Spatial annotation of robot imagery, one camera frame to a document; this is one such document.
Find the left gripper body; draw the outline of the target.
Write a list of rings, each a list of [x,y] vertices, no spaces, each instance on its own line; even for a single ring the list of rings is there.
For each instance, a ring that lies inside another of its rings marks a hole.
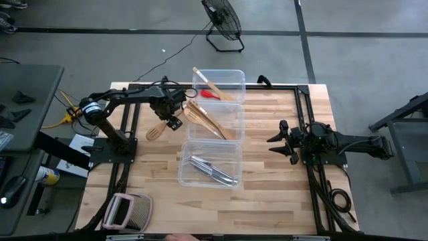
[[[156,115],[162,120],[169,120],[181,108],[186,98],[160,98],[156,101]]]

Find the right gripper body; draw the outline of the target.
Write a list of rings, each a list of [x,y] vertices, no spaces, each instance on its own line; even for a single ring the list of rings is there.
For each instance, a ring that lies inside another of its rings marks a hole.
[[[288,134],[288,136],[285,138],[285,144],[287,143],[292,148],[290,163],[295,165],[298,163],[300,158],[294,149],[300,148],[302,146],[303,132],[299,127],[289,128],[288,122],[286,120],[280,121],[280,132]]]

